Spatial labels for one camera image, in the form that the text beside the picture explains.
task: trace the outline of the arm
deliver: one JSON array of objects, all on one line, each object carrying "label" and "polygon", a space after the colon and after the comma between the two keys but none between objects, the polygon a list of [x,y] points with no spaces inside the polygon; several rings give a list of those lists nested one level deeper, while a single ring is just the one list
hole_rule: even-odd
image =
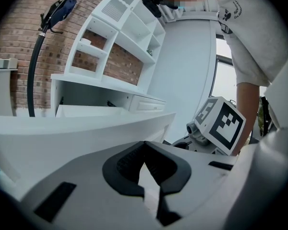
[{"label": "arm", "polygon": [[232,155],[234,156],[239,153],[251,131],[253,130],[257,116],[258,105],[259,86],[246,82],[239,83],[237,85],[237,109],[246,118],[246,123],[240,139],[232,152]]}]

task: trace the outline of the white wall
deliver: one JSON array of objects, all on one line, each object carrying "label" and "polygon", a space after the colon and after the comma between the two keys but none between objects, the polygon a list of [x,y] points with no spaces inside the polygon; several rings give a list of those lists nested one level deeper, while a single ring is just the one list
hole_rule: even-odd
[{"label": "white wall", "polygon": [[216,60],[215,26],[205,20],[168,23],[166,36],[148,94],[167,101],[165,112],[176,112],[165,140],[172,143],[186,133],[201,104],[209,96]]}]

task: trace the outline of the cubby shelf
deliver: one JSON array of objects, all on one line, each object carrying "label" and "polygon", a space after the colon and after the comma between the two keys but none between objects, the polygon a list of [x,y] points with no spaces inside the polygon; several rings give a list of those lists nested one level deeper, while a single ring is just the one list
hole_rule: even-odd
[{"label": "cubby shelf", "polygon": [[108,54],[106,51],[104,51],[100,48],[97,48],[97,47],[89,45],[89,44],[85,44],[81,41],[78,42],[77,50],[79,50],[83,53],[86,53],[88,55],[98,57],[98,58],[104,58]]},{"label": "cubby shelf", "polygon": [[[86,30],[106,39],[104,47],[98,48],[81,41]],[[89,15],[81,27],[70,50],[64,75],[69,80],[75,79],[95,86],[117,86],[126,91],[146,93],[155,70],[159,52],[165,37],[165,31],[160,22],[142,4],[141,0],[102,0]],[[104,75],[104,69],[116,43],[134,55],[144,66],[137,85],[132,85]],[[97,57],[95,71],[73,66],[76,51]]]}]

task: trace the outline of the person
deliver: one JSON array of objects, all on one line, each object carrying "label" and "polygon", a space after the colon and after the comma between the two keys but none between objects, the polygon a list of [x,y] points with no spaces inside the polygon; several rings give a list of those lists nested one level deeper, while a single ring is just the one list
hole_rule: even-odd
[{"label": "person", "polygon": [[[199,0],[169,1],[178,6],[188,6]],[[232,153],[237,155],[256,120],[259,87],[268,87],[288,60],[288,31],[268,0],[217,1],[217,18],[231,49],[237,75],[237,109],[246,118],[244,130]]]}]

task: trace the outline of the white countertop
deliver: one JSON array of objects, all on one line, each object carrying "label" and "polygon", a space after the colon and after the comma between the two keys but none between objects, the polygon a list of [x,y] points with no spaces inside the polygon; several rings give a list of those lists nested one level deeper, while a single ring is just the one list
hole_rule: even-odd
[{"label": "white countertop", "polygon": [[110,85],[110,84],[104,83],[102,81],[94,80],[90,77],[75,76],[75,74],[71,74],[71,75],[69,75],[69,74],[68,75],[67,74],[52,74],[51,79],[67,81],[67,82],[77,82],[77,83],[81,83],[81,84],[96,86],[96,87],[110,89],[110,90],[116,90],[116,91],[120,91],[120,92],[139,95],[139,96],[143,96],[146,98],[165,102],[164,100],[157,98],[157,97],[154,97],[154,96],[151,96],[149,94],[144,94],[144,93],[140,93],[140,92],[136,92],[136,91],[131,91],[131,90],[128,90],[128,89],[125,89],[122,87],[118,87],[115,85]]},{"label": "white countertop", "polygon": [[17,68],[13,68],[13,69],[1,68],[0,71],[17,71]]}]

